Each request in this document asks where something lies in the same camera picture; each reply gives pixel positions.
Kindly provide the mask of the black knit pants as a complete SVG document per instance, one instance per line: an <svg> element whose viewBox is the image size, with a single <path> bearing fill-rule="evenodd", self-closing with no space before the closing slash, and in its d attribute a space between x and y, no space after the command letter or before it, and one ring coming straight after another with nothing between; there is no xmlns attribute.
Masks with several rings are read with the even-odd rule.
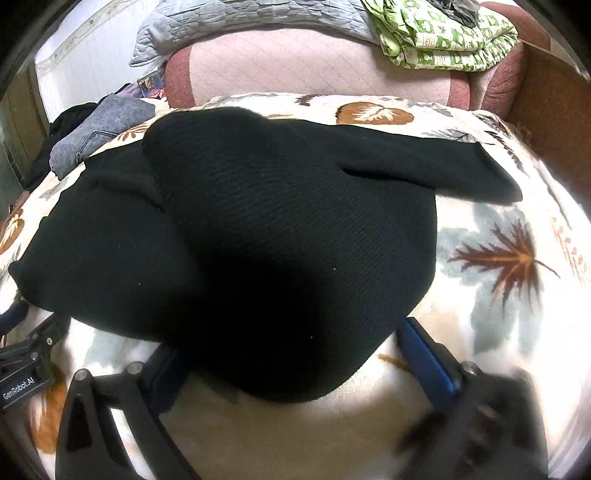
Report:
<svg viewBox="0 0 591 480"><path fill-rule="evenodd" d="M9 272L33 305L165 343L213 382L314 400L429 290L438 193L522 198L476 143L176 112L91 157Z"/></svg>

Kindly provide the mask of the folded grey jeans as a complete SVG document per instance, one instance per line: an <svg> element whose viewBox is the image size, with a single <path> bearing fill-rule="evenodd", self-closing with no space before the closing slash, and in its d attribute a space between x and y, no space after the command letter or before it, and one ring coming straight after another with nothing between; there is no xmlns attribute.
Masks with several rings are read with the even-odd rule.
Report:
<svg viewBox="0 0 591 480"><path fill-rule="evenodd" d="M62 180L97 149L154 116L153 103L108 95L79 126L52 147L50 170Z"/></svg>

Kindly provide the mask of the pink quilted bed cover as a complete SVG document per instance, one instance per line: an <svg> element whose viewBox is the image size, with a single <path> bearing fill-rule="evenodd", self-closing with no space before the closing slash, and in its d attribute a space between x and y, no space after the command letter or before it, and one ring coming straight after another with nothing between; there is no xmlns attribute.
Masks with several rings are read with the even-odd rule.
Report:
<svg viewBox="0 0 591 480"><path fill-rule="evenodd" d="M173 107L188 108L245 93L370 95L465 110L488 100L506 112L525 74L526 45L549 51L552 40L524 9L496 2L486 6L516 26L520 41L508 59L484 73L407 70L394 66L377 45L321 31L238 31L175 52L164 70L167 99Z"/></svg>

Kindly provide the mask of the brown wooden bed frame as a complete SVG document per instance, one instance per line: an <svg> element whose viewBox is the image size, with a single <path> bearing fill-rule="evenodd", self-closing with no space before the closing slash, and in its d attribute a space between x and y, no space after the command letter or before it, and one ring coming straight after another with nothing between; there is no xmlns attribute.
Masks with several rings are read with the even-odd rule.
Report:
<svg viewBox="0 0 591 480"><path fill-rule="evenodd" d="M532 149L580 202L590 203L590 82L571 65L524 45L526 73L509 121L531 132Z"/></svg>

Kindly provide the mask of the green white patterned blanket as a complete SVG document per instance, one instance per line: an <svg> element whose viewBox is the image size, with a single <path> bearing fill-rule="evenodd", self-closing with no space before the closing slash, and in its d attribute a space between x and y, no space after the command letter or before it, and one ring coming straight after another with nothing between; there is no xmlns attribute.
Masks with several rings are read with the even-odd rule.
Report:
<svg viewBox="0 0 591 480"><path fill-rule="evenodd" d="M412 70L483 72L518 43L516 27L486 7L474 27L450 18L428 1L366 1L384 55Z"/></svg>

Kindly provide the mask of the grey quilted blanket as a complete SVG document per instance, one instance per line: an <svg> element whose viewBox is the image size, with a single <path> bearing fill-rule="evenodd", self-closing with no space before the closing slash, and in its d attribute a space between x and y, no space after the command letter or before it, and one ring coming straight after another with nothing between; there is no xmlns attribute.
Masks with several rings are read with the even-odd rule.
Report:
<svg viewBox="0 0 591 480"><path fill-rule="evenodd" d="M329 30L378 42L361 1L160 1L137 31L129 65L148 65L210 35L267 27Z"/></svg>

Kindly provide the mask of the colourful small package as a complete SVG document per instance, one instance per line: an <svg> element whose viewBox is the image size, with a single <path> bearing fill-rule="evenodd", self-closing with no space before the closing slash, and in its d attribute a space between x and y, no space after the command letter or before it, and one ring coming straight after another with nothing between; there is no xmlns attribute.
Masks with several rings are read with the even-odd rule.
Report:
<svg viewBox="0 0 591 480"><path fill-rule="evenodd" d="M157 71L137 80L143 98L162 99L166 96L163 81Z"/></svg>

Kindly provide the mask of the dark grey garment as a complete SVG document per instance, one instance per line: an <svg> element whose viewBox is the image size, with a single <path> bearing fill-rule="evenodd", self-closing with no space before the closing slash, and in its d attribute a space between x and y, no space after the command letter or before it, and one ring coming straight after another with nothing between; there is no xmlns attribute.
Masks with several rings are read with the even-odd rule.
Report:
<svg viewBox="0 0 591 480"><path fill-rule="evenodd" d="M479 24L480 5L473 0L429 0L429 3L448 18L463 26L476 28Z"/></svg>

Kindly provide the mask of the black clothing pile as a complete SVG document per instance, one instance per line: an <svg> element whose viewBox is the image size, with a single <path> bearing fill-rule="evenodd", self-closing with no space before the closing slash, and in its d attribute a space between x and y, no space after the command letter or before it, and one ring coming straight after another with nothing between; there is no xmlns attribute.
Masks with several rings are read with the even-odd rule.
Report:
<svg viewBox="0 0 591 480"><path fill-rule="evenodd" d="M98 104L88 102L75 105L62 112L49 126L48 136L42 141L39 153L31 163L25 176L24 189L32 191L39 186L50 172L50 152L55 144L73 132L96 108Z"/></svg>

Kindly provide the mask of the wooden glass panel door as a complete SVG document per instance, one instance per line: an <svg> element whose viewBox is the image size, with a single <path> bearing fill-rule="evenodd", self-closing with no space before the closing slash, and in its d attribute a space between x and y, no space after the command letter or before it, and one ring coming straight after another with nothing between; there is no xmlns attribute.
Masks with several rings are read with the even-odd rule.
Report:
<svg viewBox="0 0 591 480"><path fill-rule="evenodd" d="M24 191L49 123L34 61L22 66L1 98L1 218Z"/></svg>

